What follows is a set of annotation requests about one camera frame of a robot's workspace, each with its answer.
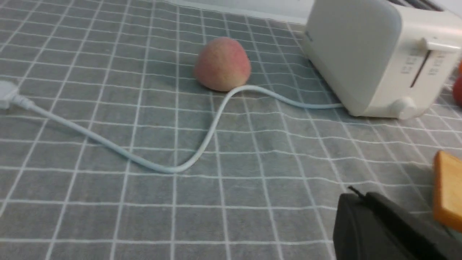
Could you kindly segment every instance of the toaster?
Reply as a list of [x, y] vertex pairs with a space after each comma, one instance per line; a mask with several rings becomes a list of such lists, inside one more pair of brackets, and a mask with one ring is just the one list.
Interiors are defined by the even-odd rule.
[[399, 119], [433, 104], [461, 47], [462, 19], [429, 0], [317, 0], [302, 39], [352, 116]]

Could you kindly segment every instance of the cord strain relief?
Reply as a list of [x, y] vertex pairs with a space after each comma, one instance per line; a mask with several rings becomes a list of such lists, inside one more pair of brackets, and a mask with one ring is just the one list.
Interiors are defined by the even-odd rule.
[[11, 99], [11, 102], [27, 110], [35, 106], [35, 103], [32, 100], [26, 98], [25, 96], [21, 96], [21, 95], [15, 95]]

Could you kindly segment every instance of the black device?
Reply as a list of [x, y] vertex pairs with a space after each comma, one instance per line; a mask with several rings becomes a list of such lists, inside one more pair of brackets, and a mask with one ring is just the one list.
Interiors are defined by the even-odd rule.
[[462, 244], [377, 192], [340, 195], [337, 260], [462, 260]]

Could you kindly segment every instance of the red fruit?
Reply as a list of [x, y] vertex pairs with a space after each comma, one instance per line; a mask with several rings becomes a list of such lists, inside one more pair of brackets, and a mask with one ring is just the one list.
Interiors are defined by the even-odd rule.
[[241, 44], [219, 37], [207, 43], [197, 57], [194, 77], [210, 89], [226, 92], [244, 85], [250, 71], [250, 61]]
[[459, 106], [462, 106], [462, 75], [454, 82], [452, 87], [452, 97]]

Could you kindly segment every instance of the wooden block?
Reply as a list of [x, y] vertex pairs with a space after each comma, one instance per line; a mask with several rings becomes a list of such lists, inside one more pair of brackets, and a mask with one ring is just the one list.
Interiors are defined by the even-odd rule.
[[434, 158], [433, 217], [462, 232], [462, 161], [442, 150]]

